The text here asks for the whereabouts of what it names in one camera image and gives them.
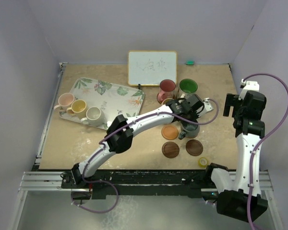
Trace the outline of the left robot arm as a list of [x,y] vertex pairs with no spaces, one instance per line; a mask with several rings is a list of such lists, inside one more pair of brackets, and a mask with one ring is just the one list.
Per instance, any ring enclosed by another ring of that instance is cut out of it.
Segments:
[[99,147],[83,162],[75,164],[71,169],[72,182],[79,188],[89,183],[89,177],[109,158],[124,153],[132,146],[132,140],[138,134],[159,125],[166,125],[176,121],[191,121],[197,119],[213,107],[207,99],[201,100],[196,94],[191,97],[169,100],[151,112],[143,115],[127,117],[118,115],[107,130]]

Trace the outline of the red pink mug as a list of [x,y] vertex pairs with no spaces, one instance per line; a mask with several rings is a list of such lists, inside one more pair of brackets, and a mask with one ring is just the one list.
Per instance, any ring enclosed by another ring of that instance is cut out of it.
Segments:
[[162,103],[167,98],[173,98],[176,89],[176,84],[170,79],[162,80],[159,84],[159,93],[157,94],[157,101]]

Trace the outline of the green mug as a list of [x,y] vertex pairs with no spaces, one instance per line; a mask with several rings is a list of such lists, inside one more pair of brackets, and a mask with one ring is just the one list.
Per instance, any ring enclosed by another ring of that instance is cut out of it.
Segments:
[[179,83],[178,96],[181,97],[183,94],[189,96],[195,94],[198,89],[198,84],[192,79],[183,79]]

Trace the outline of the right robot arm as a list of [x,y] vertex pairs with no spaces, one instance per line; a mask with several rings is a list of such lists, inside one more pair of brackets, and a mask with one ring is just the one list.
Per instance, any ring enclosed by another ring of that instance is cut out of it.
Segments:
[[259,184],[260,151],[265,137],[261,117],[265,106],[266,97],[260,92],[247,90],[243,96],[227,94],[223,115],[234,119],[238,148],[235,178],[231,179],[227,167],[215,163],[207,166],[204,175],[204,183],[218,191],[217,212],[248,223],[268,208]]

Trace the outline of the orange wooden coaster front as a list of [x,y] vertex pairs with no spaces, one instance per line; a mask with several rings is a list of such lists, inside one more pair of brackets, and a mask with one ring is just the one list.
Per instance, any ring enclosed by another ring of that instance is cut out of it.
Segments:
[[175,126],[172,125],[164,126],[161,129],[161,135],[163,138],[167,140],[174,140],[178,137],[179,131]]

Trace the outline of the dark walnut coaster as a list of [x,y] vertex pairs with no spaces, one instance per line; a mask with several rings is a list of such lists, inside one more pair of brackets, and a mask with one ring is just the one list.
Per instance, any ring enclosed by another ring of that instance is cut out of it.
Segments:
[[167,158],[175,158],[178,156],[179,152],[180,148],[175,142],[168,141],[162,146],[162,153]]
[[192,139],[186,143],[186,151],[192,156],[199,156],[202,154],[204,148],[200,141]]

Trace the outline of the yellow mug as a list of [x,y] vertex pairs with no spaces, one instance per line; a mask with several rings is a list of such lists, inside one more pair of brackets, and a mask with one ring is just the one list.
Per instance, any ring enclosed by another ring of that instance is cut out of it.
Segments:
[[84,100],[78,99],[74,101],[66,112],[71,116],[76,116],[79,119],[86,117],[87,103]]

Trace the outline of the white mug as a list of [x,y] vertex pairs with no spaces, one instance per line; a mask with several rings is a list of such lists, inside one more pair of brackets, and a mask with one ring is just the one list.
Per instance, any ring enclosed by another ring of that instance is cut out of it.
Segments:
[[81,119],[81,124],[97,127],[106,121],[104,112],[98,107],[90,107]]

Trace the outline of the tan brown mug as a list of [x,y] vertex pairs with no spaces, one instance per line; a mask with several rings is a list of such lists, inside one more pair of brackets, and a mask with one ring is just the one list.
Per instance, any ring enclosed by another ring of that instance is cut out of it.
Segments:
[[166,103],[171,102],[171,101],[173,101],[173,100],[174,100],[173,98],[166,98],[166,99],[161,103],[161,105],[166,105]]

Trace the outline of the grey mug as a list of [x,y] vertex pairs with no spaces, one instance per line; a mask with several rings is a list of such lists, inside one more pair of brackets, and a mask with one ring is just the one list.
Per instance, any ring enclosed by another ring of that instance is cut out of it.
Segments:
[[200,127],[193,124],[180,124],[180,133],[178,139],[182,140],[184,138],[196,138],[200,132]]

